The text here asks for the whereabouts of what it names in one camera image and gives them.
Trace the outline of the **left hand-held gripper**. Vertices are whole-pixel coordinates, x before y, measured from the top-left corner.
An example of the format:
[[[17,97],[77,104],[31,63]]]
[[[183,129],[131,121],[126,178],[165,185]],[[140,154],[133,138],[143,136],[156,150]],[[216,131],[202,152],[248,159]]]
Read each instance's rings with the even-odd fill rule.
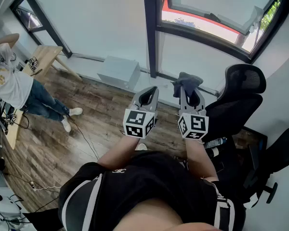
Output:
[[[131,106],[125,110],[123,128],[125,135],[145,139],[156,125],[158,87],[152,86],[136,93]]]

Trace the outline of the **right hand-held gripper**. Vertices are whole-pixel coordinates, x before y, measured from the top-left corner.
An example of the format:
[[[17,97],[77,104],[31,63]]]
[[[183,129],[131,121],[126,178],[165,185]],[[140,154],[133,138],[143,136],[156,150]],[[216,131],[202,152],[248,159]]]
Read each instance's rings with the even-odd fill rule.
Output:
[[[201,140],[207,133],[209,117],[206,116],[205,99],[195,88],[198,104],[194,110],[188,103],[188,96],[183,86],[180,87],[180,106],[178,127],[184,139]]]

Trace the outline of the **dark grey cleaning cloth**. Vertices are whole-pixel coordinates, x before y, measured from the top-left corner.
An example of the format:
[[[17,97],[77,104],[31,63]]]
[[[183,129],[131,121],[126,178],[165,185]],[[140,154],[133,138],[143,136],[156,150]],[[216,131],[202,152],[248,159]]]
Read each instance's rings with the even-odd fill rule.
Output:
[[[180,98],[181,87],[183,87],[185,90],[186,95],[191,97],[195,89],[198,88],[202,83],[202,78],[195,75],[190,75],[186,72],[180,72],[179,77],[174,82],[172,82],[173,97]]]

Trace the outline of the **black window frame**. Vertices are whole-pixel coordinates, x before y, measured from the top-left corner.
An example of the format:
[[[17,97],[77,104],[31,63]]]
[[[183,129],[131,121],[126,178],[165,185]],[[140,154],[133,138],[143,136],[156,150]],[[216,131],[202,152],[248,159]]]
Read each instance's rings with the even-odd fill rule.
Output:
[[[159,32],[202,43],[233,56],[244,63],[252,64],[268,46],[289,14],[289,0],[282,0],[267,30],[256,43],[254,49],[251,51],[251,53],[244,53],[242,50],[232,46],[230,43],[227,43],[225,40],[218,39],[216,36],[210,36],[208,33],[201,32],[198,29],[193,32],[191,29],[184,26],[176,26],[170,23],[162,22],[162,0],[144,0],[144,6],[148,44],[149,74],[153,78],[162,77],[170,81],[174,81],[176,78],[168,74],[161,73],[158,70]]]
[[[65,57],[70,58],[72,56],[73,52],[59,35],[38,0],[14,0],[10,5],[10,9],[37,45],[41,45],[42,41],[34,34],[46,31],[57,46],[63,47]]]

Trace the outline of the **person's right forearm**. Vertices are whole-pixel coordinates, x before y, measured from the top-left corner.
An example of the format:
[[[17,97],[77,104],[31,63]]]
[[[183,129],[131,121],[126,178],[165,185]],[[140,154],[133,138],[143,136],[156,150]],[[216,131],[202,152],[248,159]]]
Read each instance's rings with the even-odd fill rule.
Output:
[[[218,181],[217,172],[202,142],[186,139],[186,153],[189,171],[197,178]]]

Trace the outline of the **person's left forearm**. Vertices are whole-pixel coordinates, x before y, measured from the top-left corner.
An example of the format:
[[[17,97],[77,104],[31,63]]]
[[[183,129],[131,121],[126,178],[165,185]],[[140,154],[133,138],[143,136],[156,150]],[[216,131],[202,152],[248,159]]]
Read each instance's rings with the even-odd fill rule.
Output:
[[[123,136],[112,149],[97,161],[97,164],[109,170],[125,167],[134,154],[139,140],[136,137]]]

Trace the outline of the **white box cabinet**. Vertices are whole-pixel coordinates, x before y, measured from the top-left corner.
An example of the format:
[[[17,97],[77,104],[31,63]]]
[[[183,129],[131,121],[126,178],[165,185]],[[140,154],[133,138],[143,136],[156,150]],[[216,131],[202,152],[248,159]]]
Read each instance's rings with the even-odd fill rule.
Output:
[[[97,72],[106,84],[121,89],[133,90],[141,74],[139,62],[107,56]]]

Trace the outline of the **black mesh office chair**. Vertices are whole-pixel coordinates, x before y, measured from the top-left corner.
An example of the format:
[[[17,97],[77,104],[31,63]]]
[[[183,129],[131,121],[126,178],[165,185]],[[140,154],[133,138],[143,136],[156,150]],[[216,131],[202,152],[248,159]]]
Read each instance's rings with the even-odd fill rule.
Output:
[[[206,107],[209,130],[203,141],[238,134],[263,102],[266,79],[256,66],[235,64],[225,70],[225,88],[217,99]]]

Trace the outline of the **blue and white spray bottle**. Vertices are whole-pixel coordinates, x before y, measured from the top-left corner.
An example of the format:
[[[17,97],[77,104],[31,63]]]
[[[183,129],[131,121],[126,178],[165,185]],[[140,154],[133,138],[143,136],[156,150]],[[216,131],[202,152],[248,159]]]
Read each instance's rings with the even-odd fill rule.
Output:
[[[222,138],[218,138],[218,139],[215,139],[215,140],[212,140],[212,141],[209,141],[209,142],[205,142],[204,143],[204,148],[205,149],[210,149],[210,148],[213,148],[213,147],[217,147],[217,146],[220,146],[222,144],[225,144],[227,141],[227,138],[226,137],[222,137]]]

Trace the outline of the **person's black shirt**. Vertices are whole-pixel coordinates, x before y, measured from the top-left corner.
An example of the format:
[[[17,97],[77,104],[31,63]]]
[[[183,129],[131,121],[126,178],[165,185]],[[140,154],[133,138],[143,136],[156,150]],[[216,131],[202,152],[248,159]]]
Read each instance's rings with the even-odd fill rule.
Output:
[[[113,231],[138,203],[157,198],[184,223],[242,231],[246,212],[221,182],[197,179],[171,156],[137,153],[121,169],[91,162],[61,188],[58,217],[66,231]]]

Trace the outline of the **white outdoor pole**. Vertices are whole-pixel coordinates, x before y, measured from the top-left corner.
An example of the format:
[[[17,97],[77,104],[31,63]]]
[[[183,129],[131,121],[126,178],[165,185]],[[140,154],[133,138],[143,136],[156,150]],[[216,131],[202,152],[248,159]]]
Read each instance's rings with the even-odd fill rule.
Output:
[[[239,33],[236,38],[235,45],[237,47],[242,47],[246,41],[246,37],[246,35]]]

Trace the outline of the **wooden table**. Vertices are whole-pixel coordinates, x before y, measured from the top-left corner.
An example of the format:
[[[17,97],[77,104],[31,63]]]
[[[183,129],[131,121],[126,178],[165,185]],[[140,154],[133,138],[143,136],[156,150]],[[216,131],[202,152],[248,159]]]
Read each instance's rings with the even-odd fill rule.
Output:
[[[30,68],[29,62],[26,63],[22,72],[29,76],[32,76],[39,82],[43,82],[48,70],[53,66],[54,61],[57,61],[63,68],[70,72],[76,79],[82,81],[82,78],[76,74],[70,67],[68,67],[59,57],[59,53],[62,51],[61,46],[45,46],[39,45],[34,51],[31,58],[37,59],[37,67],[34,70]]]
[[[19,124],[21,123],[22,116],[22,111],[5,103],[2,114],[4,124],[3,131],[5,132],[6,139],[12,149],[15,148],[17,134],[20,128]]]

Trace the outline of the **person's bare neck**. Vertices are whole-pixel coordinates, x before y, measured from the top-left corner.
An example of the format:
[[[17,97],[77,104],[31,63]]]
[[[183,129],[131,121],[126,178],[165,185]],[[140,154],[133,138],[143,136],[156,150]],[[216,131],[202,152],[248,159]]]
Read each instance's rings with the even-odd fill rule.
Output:
[[[183,223],[165,202],[149,199],[129,211],[113,231],[221,231],[203,222]]]

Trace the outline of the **green tree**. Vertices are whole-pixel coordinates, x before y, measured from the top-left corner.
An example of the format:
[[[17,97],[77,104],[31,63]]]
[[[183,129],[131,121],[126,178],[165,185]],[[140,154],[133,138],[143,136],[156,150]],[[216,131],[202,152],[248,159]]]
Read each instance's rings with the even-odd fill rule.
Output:
[[[262,20],[261,20],[261,25],[260,25],[260,30],[264,32],[269,24],[271,23],[277,9],[279,8],[282,0],[275,0],[273,4],[270,6],[269,10],[264,14]]]

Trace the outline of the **white rounded device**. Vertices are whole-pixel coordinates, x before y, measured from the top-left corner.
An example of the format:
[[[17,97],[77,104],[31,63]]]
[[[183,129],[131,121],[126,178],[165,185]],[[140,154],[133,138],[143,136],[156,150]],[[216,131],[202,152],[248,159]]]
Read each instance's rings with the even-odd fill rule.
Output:
[[[0,195],[0,214],[5,217],[21,216],[19,206],[9,197]]]

